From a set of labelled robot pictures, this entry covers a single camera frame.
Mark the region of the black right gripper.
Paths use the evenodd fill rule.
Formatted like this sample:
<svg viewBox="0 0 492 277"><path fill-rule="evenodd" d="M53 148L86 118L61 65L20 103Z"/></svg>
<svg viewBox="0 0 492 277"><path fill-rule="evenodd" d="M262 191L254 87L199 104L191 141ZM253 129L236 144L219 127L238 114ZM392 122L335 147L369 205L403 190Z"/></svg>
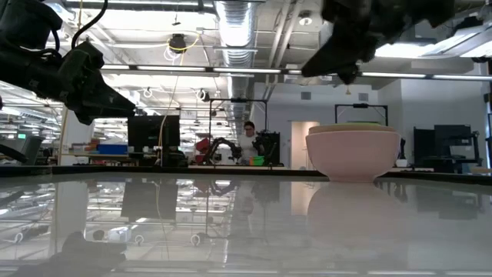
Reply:
<svg viewBox="0 0 492 277"><path fill-rule="evenodd" d="M369 62L376 48L393 41L411 22L409 0L323 0L322 18L332 24L326 43L303 65L301 74L336 73L350 85L358 77L358 61Z"/></svg>

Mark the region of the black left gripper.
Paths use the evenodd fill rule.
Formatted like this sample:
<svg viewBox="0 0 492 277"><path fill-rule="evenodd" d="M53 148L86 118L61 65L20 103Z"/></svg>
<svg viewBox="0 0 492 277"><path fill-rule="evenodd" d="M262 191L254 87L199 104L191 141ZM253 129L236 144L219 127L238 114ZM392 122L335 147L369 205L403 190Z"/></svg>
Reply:
<svg viewBox="0 0 492 277"><path fill-rule="evenodd" d="M90 42L82 42L63 58L60 99L81 124L135 115L136 105L102 79L99 69L103 65L103 54Z"/></svg>

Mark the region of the orange patterned bowl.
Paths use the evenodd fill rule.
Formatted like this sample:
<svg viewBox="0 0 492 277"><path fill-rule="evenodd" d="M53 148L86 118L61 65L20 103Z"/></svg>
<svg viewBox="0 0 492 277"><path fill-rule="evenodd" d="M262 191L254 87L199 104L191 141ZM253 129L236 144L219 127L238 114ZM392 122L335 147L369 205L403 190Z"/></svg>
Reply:
<svg viewBox="0 0 492 277"><path fill-rule="evenodd" d="M395 132L395 129L385 125L379 125L374 123L343 123L333 125L319 125L309 128L309 135L322 132L344 132L344 131L381 131L381 132Z"/></svg>

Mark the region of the blue storage bin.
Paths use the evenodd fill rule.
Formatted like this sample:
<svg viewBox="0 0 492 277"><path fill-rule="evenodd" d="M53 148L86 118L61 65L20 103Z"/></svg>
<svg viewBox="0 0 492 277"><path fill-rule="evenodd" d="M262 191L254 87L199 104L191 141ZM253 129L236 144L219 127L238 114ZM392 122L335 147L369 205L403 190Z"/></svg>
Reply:
<svg viewBox="0 0 492 277"><path fill-rule="evenodd" d="M128 146L119 144L99 144L97 145L99 155L127 155Z"/></svg>

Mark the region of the black computer monitor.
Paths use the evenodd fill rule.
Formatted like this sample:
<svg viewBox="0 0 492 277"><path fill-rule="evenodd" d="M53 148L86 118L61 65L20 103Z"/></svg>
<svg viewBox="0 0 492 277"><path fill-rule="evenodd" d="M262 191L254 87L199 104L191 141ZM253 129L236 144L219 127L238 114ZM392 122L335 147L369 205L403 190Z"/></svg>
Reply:
<svg viewBox="0 0 492 277"><path fill-rule="evenodd" d="M135 152L144 147L178 147L180 138L179 115L146 115L128 117L128 146Z"/></svg>
<svg viewBox="0 0 492 277"><path fill-rule="evenodd" d="M465 159L466 147L472 146L469 125L435 125L435 152L440 158Z"/></svg>
<svg viewBox="0 0 492 277"><path fill-rule="evenodd" d="M435 155L435 131L414 128L414 161Z"/></svg>

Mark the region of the white doorway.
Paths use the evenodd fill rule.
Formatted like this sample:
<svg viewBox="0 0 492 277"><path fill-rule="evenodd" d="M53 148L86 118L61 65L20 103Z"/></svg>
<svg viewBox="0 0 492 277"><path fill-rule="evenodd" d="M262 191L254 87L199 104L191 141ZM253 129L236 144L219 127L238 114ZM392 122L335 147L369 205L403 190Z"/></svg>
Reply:
<svg viewBox="0 0 492 277"><path fill-rule="evenodd" d="M313 170L314 167L309 158L306 136L309 129L319 126L320 122L299 122L291 123L291 169L293 170Z"/></svg>

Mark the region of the pink bowl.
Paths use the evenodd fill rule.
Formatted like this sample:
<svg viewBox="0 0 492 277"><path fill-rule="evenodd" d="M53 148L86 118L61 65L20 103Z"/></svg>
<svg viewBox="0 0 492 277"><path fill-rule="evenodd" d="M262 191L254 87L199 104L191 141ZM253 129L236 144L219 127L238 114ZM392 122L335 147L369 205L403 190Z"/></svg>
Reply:
<svg viewBox="0 0 492 277"><path fill-rule="evenodd" d="M305 140L312 165L330 181L371 183L394 167L401 137L396 132L337 131Z"/></svg>

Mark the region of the long ceiling light bar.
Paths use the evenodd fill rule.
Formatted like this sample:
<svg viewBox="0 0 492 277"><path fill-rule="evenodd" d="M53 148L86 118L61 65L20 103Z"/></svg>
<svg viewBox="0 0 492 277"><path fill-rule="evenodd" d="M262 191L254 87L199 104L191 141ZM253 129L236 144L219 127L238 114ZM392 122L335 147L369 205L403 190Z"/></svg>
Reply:
<svg viewBox="0 0 492 277"><path fill-rule="evenodd" d="M239 74L239 75L296 75L301 76L301 70L285 68L232 68L232 67L200 67L180 65L104 65L101 71L105 74L148 74L162 75L164 73L186 74ZM358 72L360 78L402 78L425 79L432 81L460 82L492 82L492 75L448 75L421 74L403 72Z"/></svg>

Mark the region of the red background robot part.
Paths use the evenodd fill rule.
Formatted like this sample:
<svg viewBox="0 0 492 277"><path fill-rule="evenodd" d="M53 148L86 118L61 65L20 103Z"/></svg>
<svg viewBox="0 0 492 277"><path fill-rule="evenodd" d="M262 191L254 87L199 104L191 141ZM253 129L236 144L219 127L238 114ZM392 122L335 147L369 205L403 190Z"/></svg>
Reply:
<svg viewBox="0 0 492 277"><path fill-rule="evenodd" d="M208 138L203 138L201 141L197 142L195 145L195 158L194 160L198 165L206 165L209 163L210 159L210 146L211 143Z"/></svg>

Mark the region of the person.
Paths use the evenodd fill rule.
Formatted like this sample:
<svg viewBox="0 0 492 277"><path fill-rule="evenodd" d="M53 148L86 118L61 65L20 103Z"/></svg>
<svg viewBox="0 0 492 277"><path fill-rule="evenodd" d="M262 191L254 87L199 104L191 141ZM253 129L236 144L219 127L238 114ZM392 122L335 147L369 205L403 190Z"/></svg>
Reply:
<svg viewBox="0 0 492 277"><path fill-rule="evenodd" d="M238 145L241 148L240 163L242 165L249 165L250 158L258 155L258 150L253 145L255 139L255 125L251 121L246 121L244 123L244 132L238 137Z"/></svg>

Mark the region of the black metal frame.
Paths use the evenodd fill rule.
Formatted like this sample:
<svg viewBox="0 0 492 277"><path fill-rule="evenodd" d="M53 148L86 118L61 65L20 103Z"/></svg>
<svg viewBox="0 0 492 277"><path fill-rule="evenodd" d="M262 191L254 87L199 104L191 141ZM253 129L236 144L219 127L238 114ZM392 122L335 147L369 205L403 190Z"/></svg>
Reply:
<svg viewBox="0 0 492 277"><path fill-rule="evenodd" d="M244 103L256 103L260 102L264 106L264 130L260 131L261 137L260 137L260 142L263 142L264 139L262 138L263 133L268 132L268 101L264 99L247 99L247 98L211 98L209 102L209 119L208 119L208 151L205 154L203 164L210 164L212 163L212 158L218 149L219 145L227 145L231 152L232 152L232 160L237 161L241 156L240 156L240 148L236 146L234 143L231 141L227 140L226 138L215 138L212 139L211 137L211 118L212 118L212 113L217 109L213 108L213 102L214 101L220 101L220 102L231 102L235 104L244 104Z"/></svg>
<svg viewBox="0 0 492 277"><path fill-rule="evenodd" d="M335 104L334 105L334 114L335 114L334 122L336 124L338 123L338 119L340 118L340 116L344 113L344 111L338 112L338 109L340 107L345 107L345 108L372 108L374 111L376 111L384 119L384 124L386 126L389 126L389 108L387 105L370 105L367 103ZM382 108L384 110L384 113L381 113L379 111L379 108Z"/></svg>

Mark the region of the silver ventilation duct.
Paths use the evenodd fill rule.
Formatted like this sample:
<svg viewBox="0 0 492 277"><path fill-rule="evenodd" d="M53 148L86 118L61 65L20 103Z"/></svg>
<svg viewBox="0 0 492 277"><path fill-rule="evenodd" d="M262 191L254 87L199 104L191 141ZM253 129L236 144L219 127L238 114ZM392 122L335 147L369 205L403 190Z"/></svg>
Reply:
<svg viewBox="0 0 492 277"><path fill-rule="evenodd" d="M254 53L250 50L254 44L254 24L256 4L251 2L218 1L215 2L218 14L218 31L221 46L232 48L222 52L226 67L251 68ZM252 86L249 77L230 74L228 77L229 98L250 98ZM231 103L231 114L242 118L248 114L248 103Z"/></svg>

